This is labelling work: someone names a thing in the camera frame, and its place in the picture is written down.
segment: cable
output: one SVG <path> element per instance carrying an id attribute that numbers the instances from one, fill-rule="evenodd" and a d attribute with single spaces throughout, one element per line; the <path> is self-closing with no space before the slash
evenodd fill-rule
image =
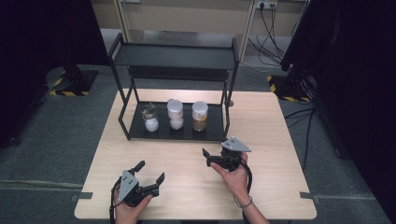
<path id="1" fill-rule="evenodd" d="M 311 2 L 311 0 L 306 0 L 303 6 L 303 9 L 300 12 L 300 17 L 298 19 L 298 21 L 296 23 L 294 23 L 293 29 L 291 30 L 291 36 L 294 36 L 294 30 L 297 27 L 297 24 L 300 23 L 301 18 L 303 17 L 303 15 L 305 14 L 305 9 L 306 7 L 309 5 L 309 3 Z"/>
<path id="2" fill-rule="evenodd" d="M 304 162 L 303 162 L 303 173 L 305 173 L 305 166 L 306 166 L 306 161 L 307 161 L 307 157 L 308 157 L 308 138 L 309 138 L 309 131 L 311 129 L 311 121 L 312 121 L 312 117 L 315 114 L 315 110 L 314 109 L 311 112 L 311 116 L 309 117 L 309 121 L 308 121 L 308 129 L 306 130 L 306 137 L 305 137 L 305 154 L 304 154 Z"/>
<path id="3" fill-rule="evenodd" d="M 277 58 L 274 57 L 274 55 L 273 55 L 272 52 L 268 51 L 267 49 L 261 49 L 261 48 L 257 47 L 257 46 L 251 41 L 251 39 L 249 39 L 248 41 L 249 41 L 250 44 L 259 52 L 259 60 L 260 60 L 261 63 L 267 64 L 267 65 L 271 65 L 271 66 L 274 66 L 274 67 L 280 67 L 280 65 L 279 65 L 280 61 L 279 61 Z M 263 61 L 261 60 L 261 58 L 260 58 L 261 54 L 264 54 L 265 56 L 267 56 L 268 59 L 272 60 L 274 63 L 277 63 L 277 64 L 265 63 L 265 62 L 263 62 Z"/>
<path id="4" fill-rule="evenodd" d="M 260 44 L 260 51 L 264 51 L 264 52 L 266 52 L 266 53 L 268 53 L 268 54 L 271 54 L 272 56 L 274 56 L 274 57 L 276 57 L 276 55 L 274 54 L 274 53 L 272 53 L 271 51 L 269 51 L 269 50 L 267 50 L 265 47 L 264 47 L 264 44 L 265 44 L 265 42 L 267 42 L 267 39 L 268 39 L 268 37 L 270 37 L 271 36 L 271 32 L 273 31 L 273 29 L 274 29 L 274 26 L 271 26 L 271 29 L 270 29 L 270 34 L 268 34 L 268 36 L 264 39 L 264 41 L 262 42 L 262 44 L 260 43 L 260 40 L 259 40 L 259 38 L 258 38 L 258 36 L 256 35 L 256 40 L 257 40 L 257 43 L 259 43 Z"/>
<path id="5" fill-rule="evenodd" d="M 242 63 L 242 62 L 240 62 L 241 64 L 244 64 L 244 65 L 246 65 L 246 66 L 249 66 L 249 67 L 252 67 L 252 68 L 254 68 L 254 69 L 256 69 L 257 71 L 259 71 L 259 72 L 261 72 L 261 73 L 266 73 L 266 72 L 269 72 L 269 71 L 272 71 L 272 70 L 274 70 L 274 68 L 269 68 L 268 70 L 260 70 L 259 68 L 257 68 L 257 67 L 255 67 L 255 66 L 252 66 L 252 65 L 249 65 L 249 64 L 247 64 L 247 63 Z"/>
<path id="6" fill-rule="evenodd" d="M 116 181 L 116 183 L 114 183 L 113 188 L 111 189 L 111 197 L 110 197 L 110 207 L 108 208 L 108 213 L 110 214 L 110 224 L 115 224 L 116 223 L 116 219 L 114 218 L 114 209 L 120 205 L 121 203 L 118 203 L 116 205 L 114 205 L 114 192 L 116 190 L 116 187 L 118 184 L 120 184 L 121 182 L 121 176 L 119 177 L 119 179 Z"/>
<path id="7" fill-rule="evenodd" d="M 248 167 L 247 162 L 244 159 L 241 159 L 241 161 L 239 161 L 239 160 L 237 160 L 236 158 L 234 158 L 234 157 L 232 157 L 230 155 L 226 155 L 226 156 L 228 158 L 230 158 L 231 160 L 238 162 L 247 171 L 247 193 L 249 193 L 250 192 L 250 188 L 251 188 L 251 183 L 253 182 L 253 175 L 252 175 L 252 173 L 250 171 L 250 168 Z"/>
<path id="8" fill-rule="evenodd" d="M 308 109 L 304 109 L 304 110 L 299 110 L 299 111 L 293 112 L 293 113 L 291 113 L 291 114 L 289 114 L 289 115 L 284 117 L 285 119 L 301 118 L 301 119 L 297 120 L 296 122 L 294 122 L 292 125 L 288 126 L 288 128 L 291 128 L 296 123 L 300 122 L 301 120 L 303 120 L 303 119 L 305 119 L 305 118 L 307 118 L 309 116 L 308 128 L 306 130 L 306 136 L 305 136 L 305 152 L 304 152 L 304 160 L 303 160 L 303 165 L 302 165 L 303 173 L 305 172 L 305 166 L 306 166 L 306 161 L 307 161 L 307 157 L 308 157 L 308 143 L 309 143 L 308 139 L 309 139 L 309 132 L 310 132 L 310 129 L 311 129 L 311 121 L 312 121 L 312 117 L 314 116 L 316 110 L 317 109 L 315 107 L 308 108 Z M 302 113 L 302 112 L 305 112 L 305 111 L 311 111 L 311 112 L 308 113 L 308 114 L 303 114 L 303 115 L 300 115 L 300 116 L 297 116 L 297 117 L 293 117 L 294 115 Z"/>
<path id="9" fill-rule="evenodd" d="M 309 88 L 309 86 L 306 84 L 305 80 L 303 79 L 300 82 L 301 87 L 303 88 L 304 92 L 306 93 L 306 95 L 312 100 L 315 98 L 315 93 L 311 91 L 311 88 Z"/>
<path id="10" fill-rule="evenodd" d="M 311 105 L 312 101 L 299 101 L 298 99 L 294 99 L 294 101 L 299 105 Z"/>
<path id="11" fill-rule="evenodd" d="M 270 30 L 268 30 L 267 22 L 265 21 L 264 16 L 262 15 L 262 10 L 260 11 L 260 14 L 262 16 L 262 21 L 264 22 L 264 25 L 265 25 L 265 30 L 267 31 L 268 36 L 270 37 L 271 41 L 273 42 L 273 44 L 276 48 L 276 52 L 278 54 L 278 58 L 280 59 L 281 57 L 283 57 L 282 56 L 283 50 L 277 46 L 276 41 L 275 41 L 275 17 L 276 17 L 276 14 L 274 12 L 275 12 L 274 8 L 272 7 L 271 8 L 271 29 Z"/>

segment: hand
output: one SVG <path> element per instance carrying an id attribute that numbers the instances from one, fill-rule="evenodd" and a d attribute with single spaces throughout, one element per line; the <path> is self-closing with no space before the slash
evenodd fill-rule
<path id="1" fill-rule="evenodd" d="M 244 161 L 248 163 L 248 154 L 246 152 L 242 152 L 242 162 Z M 210 166 L 221 175 L 225 187 L 240 204 L 247 204 L 250 201 L 248 197 L 248 172 L 242 165 L 239 165 L 232 172 L 225 171 L 214 162 L 211 162 Z"/>
<path id="2" fill-rule="evenodd" d="M 114 204 L 119 204 L 120 185 L 116 186 L 114 190 Z M 126 203 L 121 203 L 116 206 L 116 223 L 117 224 L 135 224 L 139 218 L 140 213 L 149 204 L 152 195 L 147 196 L 140 202 L 137 207 L 130 207 Z"/>

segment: glass jar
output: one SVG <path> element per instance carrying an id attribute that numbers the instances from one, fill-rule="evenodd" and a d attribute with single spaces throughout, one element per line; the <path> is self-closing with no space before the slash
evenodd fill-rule
<path id="1" fill-rule="evenodd" d="M 195 131 L 203 131 L 207 125 L 208 106 L 203 101 L 197 101 L 192 105 L 192 128 Z"/>
<path id="2" fill-rule="evenodd" d="M 184 125 L 183 104 L 179 100 L 170 99 L 166 107 L 171 127 L 175 130 L 181 129 Z"/>
<path id="3" fill-rule="evenodd" d="M 157 119 L 157 108 L 154 104 L 149 103 L 149 105 L 145 105 L 142 111 L 142 116 L 145 121 L 147 131 L 155 132 L 158 130 L 160 123 Z"/>

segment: black stand base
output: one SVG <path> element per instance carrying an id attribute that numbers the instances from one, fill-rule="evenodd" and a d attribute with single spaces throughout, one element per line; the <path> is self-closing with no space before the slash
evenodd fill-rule
<path id="1" fill-rule="evenodd" d="M 94 70 L 81 70 L 82 78 L 79 81 L 72 81 L 66 72 L 58 78 L 52 88 L 50 95 L 64 96 L 86 96 L 91 89 L 93 82 L 98 74 Z"/>
<path id="2" fill-rule="evenodd" d="M 301 86 L 295 89 L 286 89 L 285 79 L 285 76 L 267 77 L 271 92 L 273 92 L 279 100 L 309 102 L 309 98 Z"/>

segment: shelf frame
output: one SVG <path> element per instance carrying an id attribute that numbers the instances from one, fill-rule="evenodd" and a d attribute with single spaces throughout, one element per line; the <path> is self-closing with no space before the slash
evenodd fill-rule
<path id="1" fill-rule="evenodd" d="M 119 123 L 128 140 L 136 137 L 223 141 L 224 138 L 226 138 L 230 127 L 229 107 L 239 66 L 235 38 L 233 38 L 229 48 L 216 48 L 125 43 L 122 39 L 122 35 L 118 34 L 107 54 L 107 59 L 123 101 Z M 131 84 L 126 95 L 121 86 L 120 77 L 117 72 L 116 66 L 118 65 L 127 66 L 130 75 Z M 158 131 L 154 133 L 147 132 L 144 127 L 143 119 L 141 119 L 139 108 L 149 102 L 144 102 L 139 99 L 138 90 L 134 81 L 139 78 L 222 82 L 223 88 L 220 103 L 209 105 L 209 111 L 212 111 L 212 113 L 208 119 L 212 117 L 212 120 L 210 120 L 210 122 L 208 121 L 208 124 L 210 123 L 208 129 L 202 132 L 194 131 L 191 128 L 191 115 L 187 113 L 188 116 L 185 116 L 185 126 L 181 130 L 172 130 L 168 128 L 169 121 L 166 122 L 162 120 Z M 128 130 L 123 121 L 123 116 L 128 102 L 130 101 L 132 91 L 134 92 L 137 105 L 131 127 Z M 155 102 L 154 104 L 159 105 L 161 111 L 166 109 L 165 102 Z M 187 105 L 188 111 L 191 110 L 191 104 L 183 103 L 183 105 Z M 223 124 L 223 107 L 226 117 L 225 127 Z M 167 118 L 167 113 L 165 111 L 160 112 L 159 115 Z"/>

